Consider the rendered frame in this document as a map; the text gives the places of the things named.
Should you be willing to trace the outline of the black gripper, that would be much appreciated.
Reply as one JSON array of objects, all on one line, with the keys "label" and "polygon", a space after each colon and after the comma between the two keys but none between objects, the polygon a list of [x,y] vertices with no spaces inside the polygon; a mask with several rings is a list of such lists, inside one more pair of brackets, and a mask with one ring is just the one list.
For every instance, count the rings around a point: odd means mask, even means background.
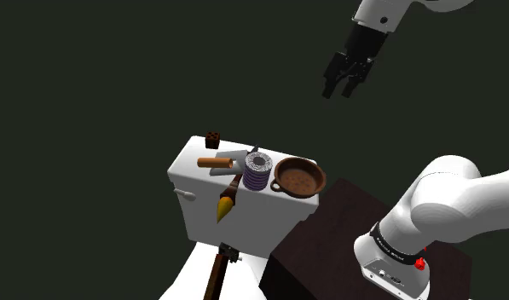
[{"label": "black gripper", "polygon": [[338,83],[348,78],[342,96],[350,98],[356,87],[365,82],[387,37],[387,33],[355,24],[344,45],[344,53],[336,52],[324,71],[322,96],[329,99]]}]

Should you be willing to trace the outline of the purple white striped roll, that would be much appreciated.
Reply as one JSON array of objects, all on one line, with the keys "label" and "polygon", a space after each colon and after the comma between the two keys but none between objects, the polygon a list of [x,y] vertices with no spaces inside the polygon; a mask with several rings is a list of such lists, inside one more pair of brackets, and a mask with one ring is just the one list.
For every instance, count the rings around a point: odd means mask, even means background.
[{"label": "purple white striped roll", "polygon": [[243,184],[252,191],[266,188],[273,168],[272,158],[266,153],[253,152],[246,156]]}]

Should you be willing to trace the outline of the grey flat sheet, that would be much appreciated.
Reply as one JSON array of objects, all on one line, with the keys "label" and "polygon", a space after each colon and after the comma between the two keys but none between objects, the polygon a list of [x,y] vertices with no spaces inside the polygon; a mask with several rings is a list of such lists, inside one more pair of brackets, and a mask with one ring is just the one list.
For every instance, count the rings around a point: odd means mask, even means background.
[{"label": "grey flat sheet", "polygon": [[211,168],[210,176],[226,176],[242,174],[245,169],[247,150],[234,150],[217,152],[216,158],[229,158],[233,160],[231,168]]}]

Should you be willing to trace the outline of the brown cylinder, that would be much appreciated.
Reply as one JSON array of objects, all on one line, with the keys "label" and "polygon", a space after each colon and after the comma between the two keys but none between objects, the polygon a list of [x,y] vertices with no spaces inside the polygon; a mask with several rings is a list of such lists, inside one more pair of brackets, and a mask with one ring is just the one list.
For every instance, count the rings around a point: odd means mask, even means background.
[{"label": "brown cylinder", "polygon": [[206,158],[200,157],[197,159],[197,166],[200,168],[218,168],[218,169],[231,169],[234,161],[231,158],[214,157]]}]

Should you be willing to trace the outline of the white toilet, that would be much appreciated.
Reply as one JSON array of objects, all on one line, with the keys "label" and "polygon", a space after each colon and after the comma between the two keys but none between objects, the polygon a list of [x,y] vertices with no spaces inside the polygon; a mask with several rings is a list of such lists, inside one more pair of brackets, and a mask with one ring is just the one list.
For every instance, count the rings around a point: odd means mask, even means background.
[{"label": "white toilet", "polygon": [[168,169],[187,236],[196,246],[159,300],[203,300],[222,242],[237,249],[240,259],[228,264],[218,300],[267,300],[259,284],[269,254],[319,204],[317,195],[295,199],[269,187],[255,192],[240,186],[235,206],[218,220],[219,195],[233,177],[213,176],[196,164],[199,157],[217,154],[204,137],[191,136]]}]

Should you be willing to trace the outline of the dark robot stand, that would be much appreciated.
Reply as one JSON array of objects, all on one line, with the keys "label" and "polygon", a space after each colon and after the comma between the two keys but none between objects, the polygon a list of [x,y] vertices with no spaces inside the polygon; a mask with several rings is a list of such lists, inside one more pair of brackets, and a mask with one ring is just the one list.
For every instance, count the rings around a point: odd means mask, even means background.
[{"label": "dark robot stand", "polygon": [[259,287],[267,300],[397,300],[362,275],[354,253],[390,208],[358,186],[337,180],[316,211],[277,245]]}]

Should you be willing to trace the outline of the brown brush with yellow tip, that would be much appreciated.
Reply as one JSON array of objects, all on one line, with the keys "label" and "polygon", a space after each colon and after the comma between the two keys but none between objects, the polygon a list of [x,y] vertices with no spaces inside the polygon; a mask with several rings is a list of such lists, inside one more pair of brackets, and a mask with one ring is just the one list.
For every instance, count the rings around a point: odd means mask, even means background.
[{"label": "brown brush with yellow tip", "polygon": [[227,188],[221,192],[217,203],[217,222],[220,222],[235,206],[236,194],[243,174],[236,175]]}]

